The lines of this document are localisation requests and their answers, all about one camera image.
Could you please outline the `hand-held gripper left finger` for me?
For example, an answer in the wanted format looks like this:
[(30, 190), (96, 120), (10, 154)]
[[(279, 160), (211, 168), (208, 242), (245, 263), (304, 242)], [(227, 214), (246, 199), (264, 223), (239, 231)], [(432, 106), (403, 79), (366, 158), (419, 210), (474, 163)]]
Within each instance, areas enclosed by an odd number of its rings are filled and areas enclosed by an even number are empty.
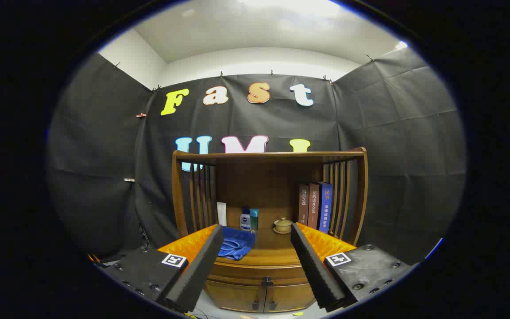
[(214, 224), (159, 249), (140, 248), (100, 269), (115, 282), (180, 313), (196, 303), (223, 244), (223, 227)]

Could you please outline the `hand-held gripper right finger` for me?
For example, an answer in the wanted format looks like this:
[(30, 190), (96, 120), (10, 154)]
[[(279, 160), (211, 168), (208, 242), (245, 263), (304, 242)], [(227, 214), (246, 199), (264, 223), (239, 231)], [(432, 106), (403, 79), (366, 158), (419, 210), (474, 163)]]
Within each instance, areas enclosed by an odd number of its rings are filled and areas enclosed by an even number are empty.
[(387, 291), (415, 269), (373, 244), (360, 247), (300, 223), (290, 240), (318, 306), (352, 307)]

